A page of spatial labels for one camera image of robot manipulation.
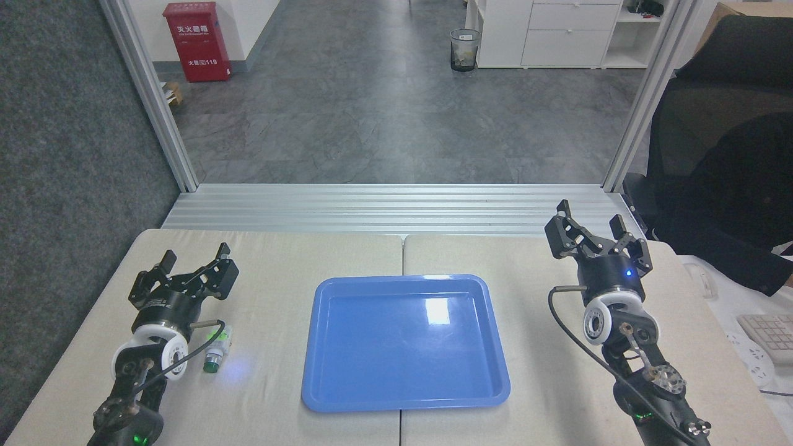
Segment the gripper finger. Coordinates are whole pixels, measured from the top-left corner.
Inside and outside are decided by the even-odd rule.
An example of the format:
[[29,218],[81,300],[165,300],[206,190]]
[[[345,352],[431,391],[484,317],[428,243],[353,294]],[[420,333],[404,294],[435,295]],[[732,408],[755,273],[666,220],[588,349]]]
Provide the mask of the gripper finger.
[[634,272],[628,273],[628,276],[643,277],[649,271],[652,271],[652,261],[646,240],[637,239],[626,228],[625,222],[619,214],[615,214],[612,217],[612,220],[609,221],[609,226],[615,239],[614,245],[609,248],[609,255],[623,256],[631,260]]
[[151,291],[155,288],[156,283],[161,286],[170,284],[169,273],[171,272],[177,256],[172,250],[167,250],[162,257],[161,261],[157,263],[150,271],[141,271],[137,274],[131,292],[128,296],[128,301],[133,304],[135,308],[142,308],[144,303],[150,297]]
[[172,303],[201,303],[207,297],[224,300],[240,273],[234,260],[230,259],[230,248],[221,243],[216,257],[208,265],[193,273],[179,274],[170,282]]
[[607,253],[613,246],[611,240],[598,237],[572,218],[569,201],[561,200],[557,214],[545,226],[551,254],[555,259],[572,257],[575,260],[595,258]]

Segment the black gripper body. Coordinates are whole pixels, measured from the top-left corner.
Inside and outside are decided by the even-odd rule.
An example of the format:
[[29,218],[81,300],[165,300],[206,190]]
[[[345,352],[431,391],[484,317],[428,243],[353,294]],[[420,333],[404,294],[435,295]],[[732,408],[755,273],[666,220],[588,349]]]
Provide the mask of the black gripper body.
[[144,325],[159,325],[179,332],[190,339],[193,329],[190,325],[198,321],[201,311],[201,299],[171,289],[155,289],[153,293],[133,304],[139,313],[131,331],[136,332]]
[[587,288],[582,292],[583,303],[615,290],[634,292],[642,301],[646,298],[641,271],[627,256],[580,257],[577,266],[579,284]]

